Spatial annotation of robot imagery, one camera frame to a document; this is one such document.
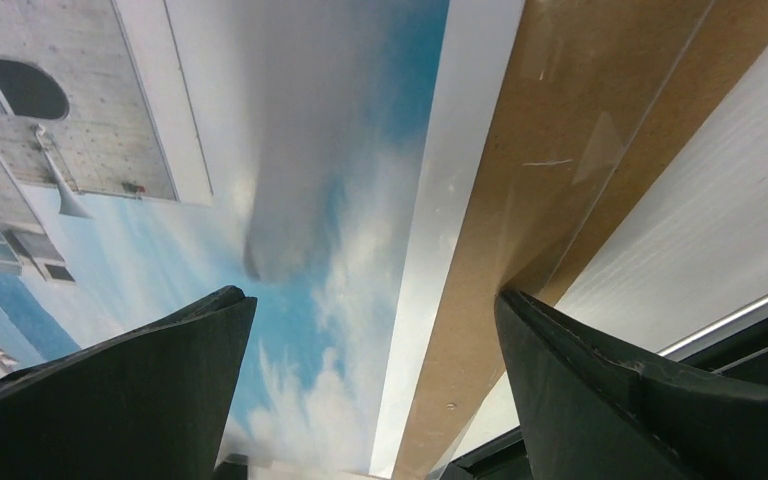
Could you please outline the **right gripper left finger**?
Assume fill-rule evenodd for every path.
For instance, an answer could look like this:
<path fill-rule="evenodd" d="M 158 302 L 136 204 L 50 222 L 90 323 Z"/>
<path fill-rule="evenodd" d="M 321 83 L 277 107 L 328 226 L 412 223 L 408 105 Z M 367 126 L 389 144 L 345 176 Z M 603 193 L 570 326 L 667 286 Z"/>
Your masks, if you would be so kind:
<path fill-rule="evenodd" d="M 245 479 L 220 450 L 257 301 L 223 287 L 0 379 L 0 479 Z"/>

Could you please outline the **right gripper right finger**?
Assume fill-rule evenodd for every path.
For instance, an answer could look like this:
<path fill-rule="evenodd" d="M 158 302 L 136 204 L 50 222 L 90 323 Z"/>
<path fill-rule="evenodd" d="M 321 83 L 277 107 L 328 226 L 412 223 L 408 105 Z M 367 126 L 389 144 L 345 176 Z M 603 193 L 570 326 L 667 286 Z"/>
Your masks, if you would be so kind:
<path fill-rule="evenodd" d="M 516 290 L 495 322 L 537 479 L 768 479 L 768 380 L 676 362 Z"/>

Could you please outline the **sky and building photo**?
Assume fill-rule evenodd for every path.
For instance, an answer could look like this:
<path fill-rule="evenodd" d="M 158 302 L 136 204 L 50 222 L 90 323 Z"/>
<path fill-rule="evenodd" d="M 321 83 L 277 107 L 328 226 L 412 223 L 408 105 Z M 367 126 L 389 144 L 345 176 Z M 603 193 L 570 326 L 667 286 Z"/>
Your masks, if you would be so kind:
<path fill-rule="evenodd" d="M 235 286 L 221 452 L 391 477 L 523 7 L 0 1 L 0 379 Z"/>

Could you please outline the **brown cardboard backing board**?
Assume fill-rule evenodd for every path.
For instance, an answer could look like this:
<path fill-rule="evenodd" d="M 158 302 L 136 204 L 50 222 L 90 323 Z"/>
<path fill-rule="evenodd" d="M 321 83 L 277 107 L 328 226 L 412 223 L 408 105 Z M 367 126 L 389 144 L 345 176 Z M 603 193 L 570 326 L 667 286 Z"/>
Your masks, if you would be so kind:
<path fill-rule="evenodd" d="M 526 291 L 658 352 L 768 294 L 768 1 L 529 1 L 392 471 L 517 417 Z"/>

